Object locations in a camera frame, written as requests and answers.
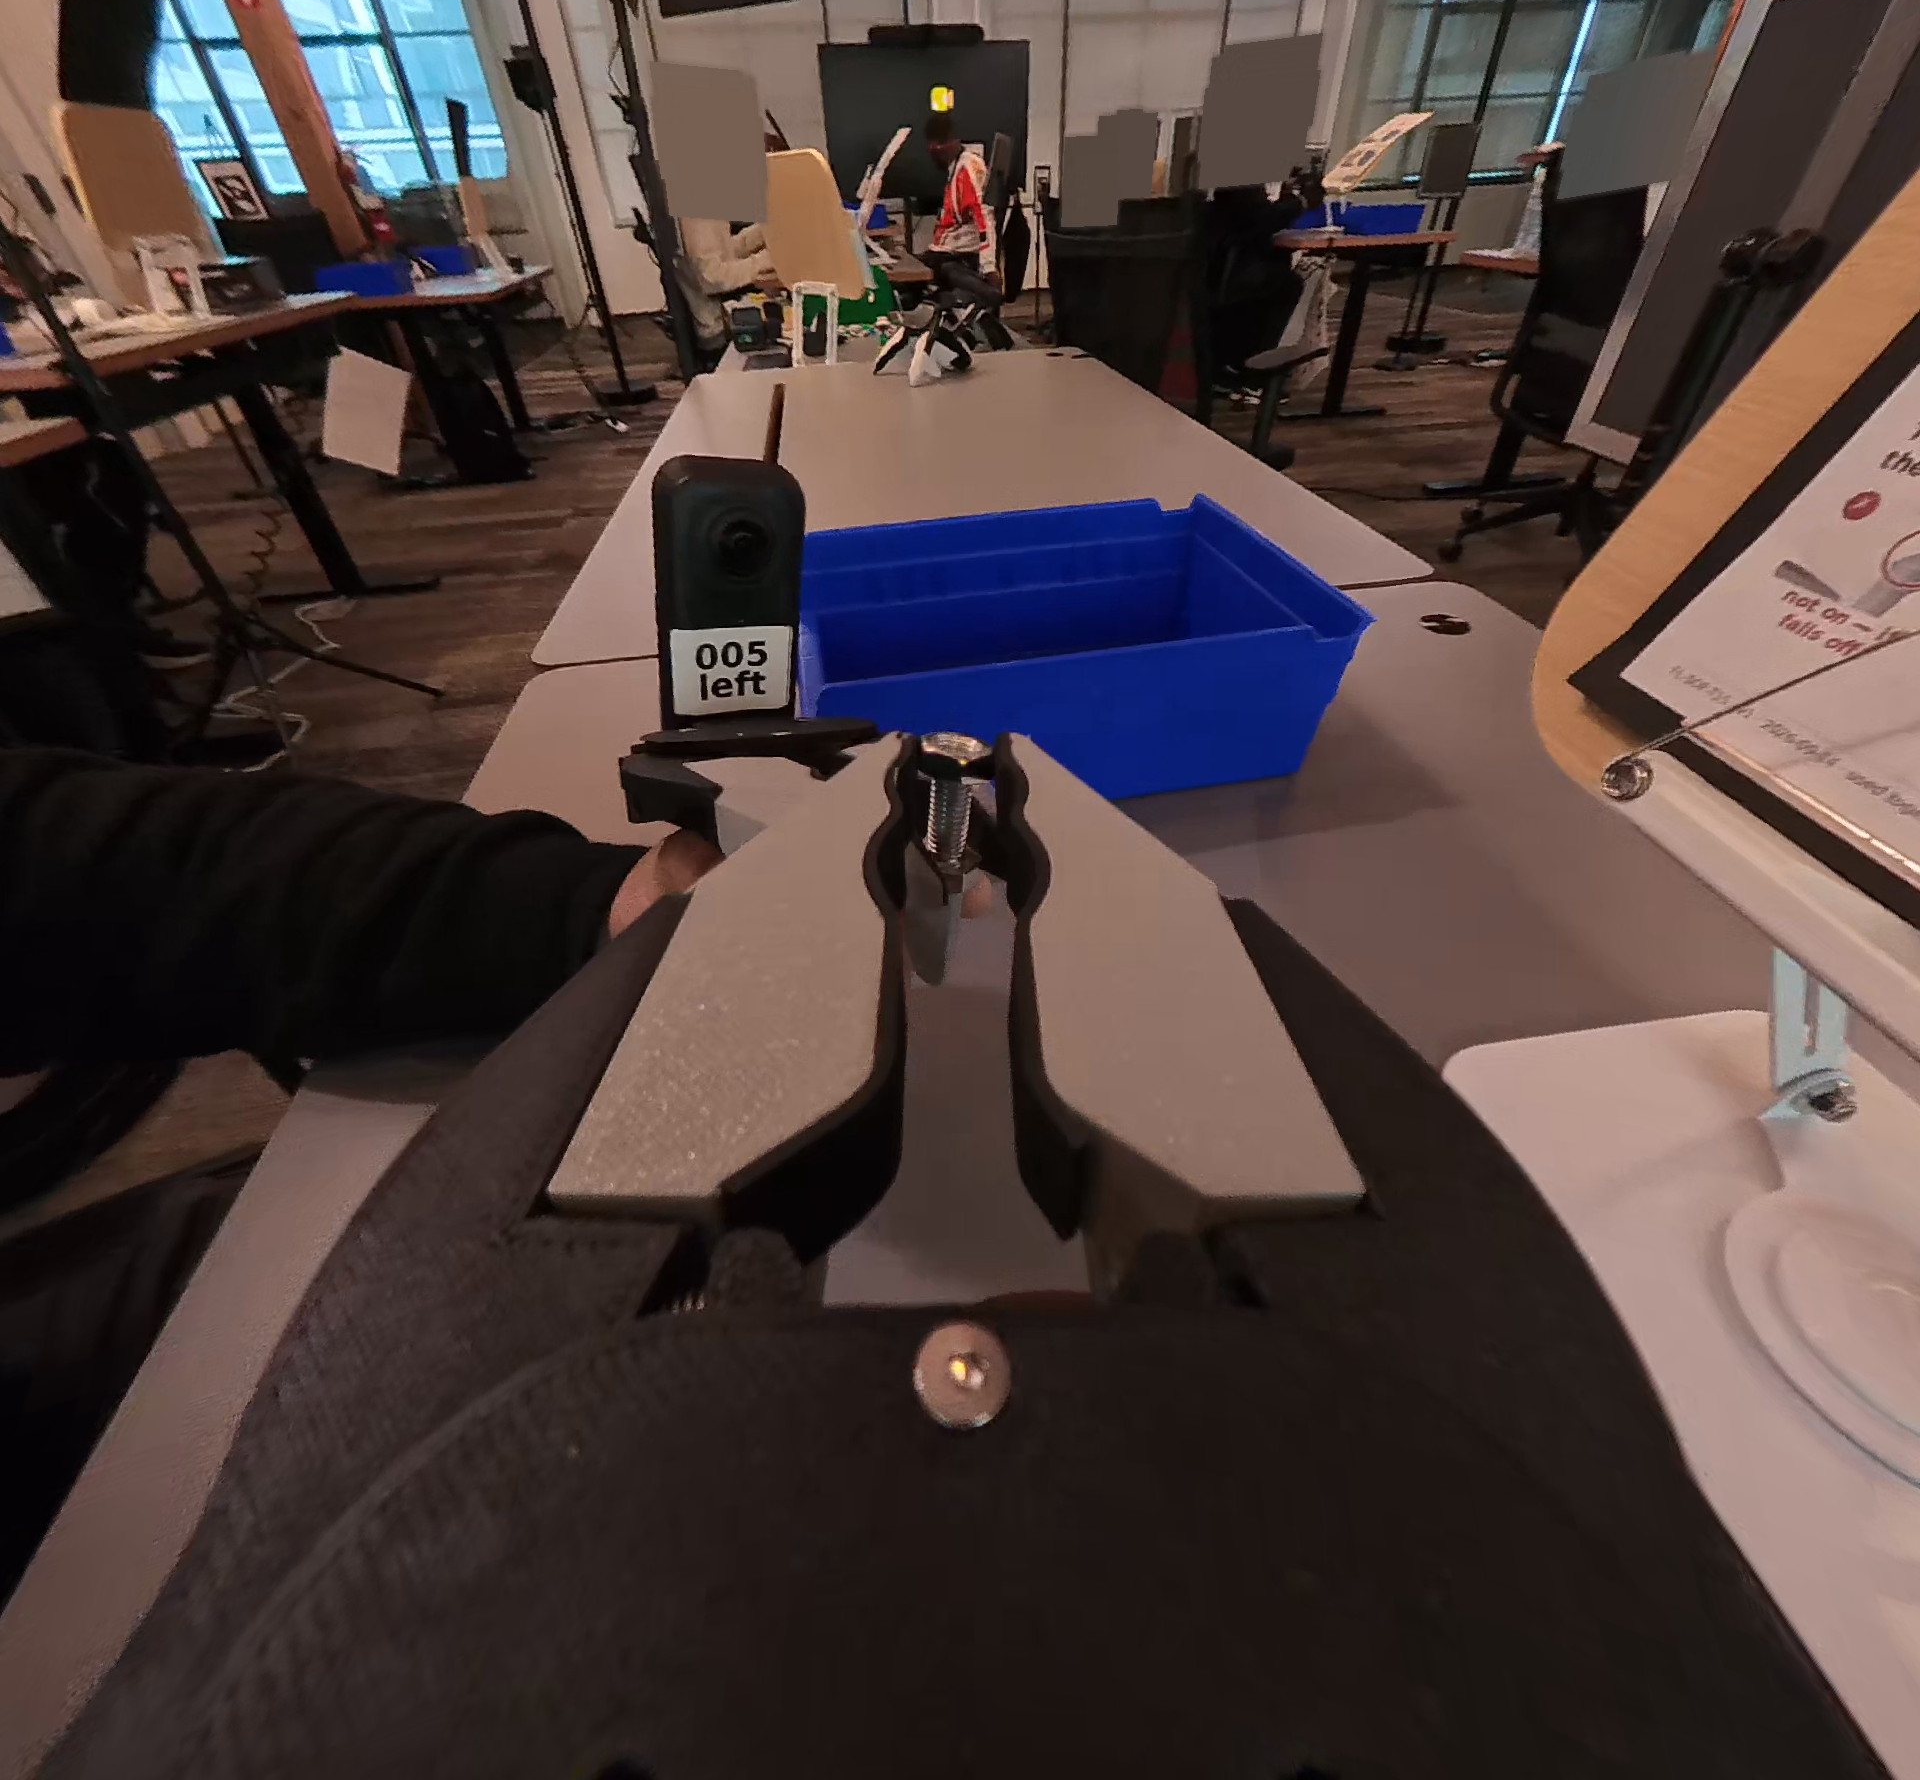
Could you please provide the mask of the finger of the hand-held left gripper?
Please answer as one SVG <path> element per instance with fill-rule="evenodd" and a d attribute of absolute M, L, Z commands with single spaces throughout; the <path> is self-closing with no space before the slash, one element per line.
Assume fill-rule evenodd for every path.
<path fill-rule="evenodd" d="M 851 763 L 814 770 L 788 759 L 729 759 L 720 763 L 720 851 L 734 854 L 766 829 L 812 801 Z"/>
<path fill-rule="evenodd" d="M 929 884 L 920 877 L 908 882 L 905 952 L 920 983 L 941 985 L 947 979 L 962 924 L 989 912 L 993 900 L 996 884 L 992 877 L 964 877 L 954 889 L 941 877 L 933 877 Z"/>

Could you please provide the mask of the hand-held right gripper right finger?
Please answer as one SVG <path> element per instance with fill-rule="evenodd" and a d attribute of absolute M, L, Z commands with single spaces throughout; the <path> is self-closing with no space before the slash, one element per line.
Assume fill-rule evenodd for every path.
<path fill-rule="evenodd" d="M 1027 736 L 996 759 L 1015 1156 L 1092 1254 L 1343 1214 L 1365 1182 L 1214 882 Z"/>

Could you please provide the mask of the silver hex bolt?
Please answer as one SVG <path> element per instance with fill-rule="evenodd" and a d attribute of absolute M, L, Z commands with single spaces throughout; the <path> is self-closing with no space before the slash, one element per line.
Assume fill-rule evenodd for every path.
<path fill-rule="evenodd" d="M 908 894 L 935 907 L 959 902 L 983 865 L 973 779 L 918 769 L 908 806 L 916 825 L 905 859 Z"/>

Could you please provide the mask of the person's left forearm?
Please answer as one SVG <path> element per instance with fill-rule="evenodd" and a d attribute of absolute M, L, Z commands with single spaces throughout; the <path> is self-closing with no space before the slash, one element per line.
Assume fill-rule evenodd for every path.
<path fill-rule="evenodd" d="M 2 1071 L 492 1039 L 657 897 L 541 812 L 7 749 Z"/>

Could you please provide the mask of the person's left hand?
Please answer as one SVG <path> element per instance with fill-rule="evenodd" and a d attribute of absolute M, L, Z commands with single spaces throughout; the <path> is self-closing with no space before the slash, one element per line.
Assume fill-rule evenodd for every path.
<path fill-rule="evenodd" d="M 607 938 L 615 938 L 666 897 L 690 891 L 724 852 L 699 833 L 673 831 L 646 848 L 624 876 L 607 912 Z"/>

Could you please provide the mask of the pale wooden board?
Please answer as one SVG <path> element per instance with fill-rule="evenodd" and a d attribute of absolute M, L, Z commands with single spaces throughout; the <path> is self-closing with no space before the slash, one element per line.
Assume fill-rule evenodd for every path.
<path fill-rule="evenodd" d="M 842 302 L 863 300 L 872 274 L 862 236 L 838 191 L 829 160 L 814 147 L 766 153 L 763 239 L 785 289 L 832 285 Z"/>
<path fill-rule="evenodd" d="M 52 126 L 80 207 L 111 253 L 139 238 L 184 238 L 206 256 L 214 236 L 157 112 L 55 103 Z"/>

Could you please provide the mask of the black floor lamp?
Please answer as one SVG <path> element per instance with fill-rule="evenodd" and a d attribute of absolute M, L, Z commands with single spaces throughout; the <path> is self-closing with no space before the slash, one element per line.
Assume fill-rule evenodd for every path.
<path fill-rule="evenodd" d="M 587 313 L 612 363 L 613 391 L 610 399 L 618 408 L 652 403 L 657 401 L 657 388 L 644 379 L 637 382 L 622 352 L 618 323 L 592 239 L 578 176 L 560 123 L 558 86 L 541 49 L 532 0 L 514 2 L 520 12 L 522 42 L 508 49 L 508 81 L 520 100 L 541 120 L 541 132 L 560 185 L 565 223 L 582 276 Z"/>

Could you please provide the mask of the white document stand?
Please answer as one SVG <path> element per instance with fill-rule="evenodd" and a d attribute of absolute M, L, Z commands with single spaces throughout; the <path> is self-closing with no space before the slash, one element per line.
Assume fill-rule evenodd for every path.
<path fill-rule="evenodd" d="M 1882 1763 L 1916 1776 L 1916 929 L 1681 765 L 1621 813 L 1762 930 L 1770 1005 L 1468 1047 L 1447 1079 L 1585 1254 Z"/>

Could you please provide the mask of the wooden top desk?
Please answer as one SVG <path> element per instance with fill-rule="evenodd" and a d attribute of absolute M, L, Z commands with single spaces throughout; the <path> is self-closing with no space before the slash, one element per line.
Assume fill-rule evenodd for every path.
<path fill-rule="evenodd" d="M 279 506 L 298 522 L 320 571 L 304 591 L 267 593 L 267 603 L 432 595 L 442 587 L 437 574 L 358 564 L 269 391 L 301 373 L 320 354 L 320 342 L 337 344 L 338 321 L 393 329 L 406 379 L 400 414 L 420 397 L 452 466 L 450 482 L 457 487 L 524 482 L 534 473 L 522 449 L 532 421 L 497 313 L 540 298 L 549 276 L 548 265 L 535 265 L 435 279 L 411 292 L 292 296 L 240 313 L 153 321 L 148 329 L 120 336 L 77 338 L 55 329 L 52 352 L 5 363 L 5 396 L 46 406 L 46 414 L 34 417 L 40 444 L 49 444 L 61 427 L 109 438 L 101 417 L 101 401 L 109 401 L 123 425 L 133 471 L 151 471 L 137 453 L 139 430 L 229 399 Z"/>

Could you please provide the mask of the person's left leg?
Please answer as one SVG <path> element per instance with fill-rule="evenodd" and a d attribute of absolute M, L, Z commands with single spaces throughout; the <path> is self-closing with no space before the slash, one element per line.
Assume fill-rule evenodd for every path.
<path fill-rule="evenodd" d="M 178 1172 L 2 1248 L 2 1596 L 12 1598 L 257 1154 Z"/>

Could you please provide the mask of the wooden backing board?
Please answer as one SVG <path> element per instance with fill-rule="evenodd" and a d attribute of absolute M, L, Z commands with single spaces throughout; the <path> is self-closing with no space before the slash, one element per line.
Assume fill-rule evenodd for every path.
<path fill-rule="evenodd" d="M 1572 673 L 1653 604 L 1765 475 L 1783 466 L 1788 450 L 1908 328 L 1916 328 L 1919 367 L 1916 180 L 1903 185 L 1679 450 L 1548 622 L 1533 679 L 1535 724 L 1562 770 L 1604 806 L 1646 823 L 1659 791 L 1671 793 L 1690 781 L 1768 829 L 1682 765 L 1655 766 L 1650 788 L 1631 781 L 1628 751 L 1635 736 L 1591 707 L 1572 686 Z M 1807 854 L 1781 833 L 1775 835 Z"/>

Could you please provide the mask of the black light flag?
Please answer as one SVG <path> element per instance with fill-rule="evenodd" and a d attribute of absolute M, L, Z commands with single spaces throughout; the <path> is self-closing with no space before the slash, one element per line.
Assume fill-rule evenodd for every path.
<path fill-rule="evenodd" d="M 160 0 L 59 0 L 57 99 L 153 112 L 158 42 Z"/>

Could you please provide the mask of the black office chair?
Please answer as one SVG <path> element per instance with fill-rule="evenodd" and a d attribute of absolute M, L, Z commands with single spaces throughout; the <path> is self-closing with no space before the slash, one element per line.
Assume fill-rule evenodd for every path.
<path fill-rule="evenodd" d="M 1527 486 L 1519 477 L 1525 444 L 1567 446 L 1575 410 L 1598 364 L 1646 238 L 1647 188 L 1564 198 L 1544 193 L 1539 272 L 1521 329 L 1491 388 L 1500 425 L 1491 455 L 1454 533 L 1435 559 L 1453 565 L 1468 536 L 1552 518 L 1591 559 L 1610 533 L 1615 492 L 1600 484 L 1600 455 L 1588 453 L 1572 475 Z"/>

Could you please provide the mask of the framed sign panel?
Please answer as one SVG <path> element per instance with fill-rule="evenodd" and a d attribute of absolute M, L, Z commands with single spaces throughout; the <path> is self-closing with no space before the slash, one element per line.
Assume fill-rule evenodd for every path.
<path fill-rule="evenodd" d="M 1722 251 L 1783 231 L 1819 142 L 1896 0 L 1745 0 L 1608 328 L 1567 444 L 1626 463 L 1719 279 Z"/>

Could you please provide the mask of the black wall monitor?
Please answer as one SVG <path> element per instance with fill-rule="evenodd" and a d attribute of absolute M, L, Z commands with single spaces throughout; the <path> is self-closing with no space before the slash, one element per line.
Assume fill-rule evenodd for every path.
<path fill-rule="evenodd" d="M 935 94 L 951 93 L 951 129 L 993 153 L 1008 139 L 1008 180 L 1027 180 L 1027 40 L 823 40 L 816 46 L 829 166 L 843 203 L 856 200 L 867 168 L 901 129 L 908 137 L 882 176 L 881 195 L 918 208 L 940 203 L 945 178 L 926 142 Z"/>

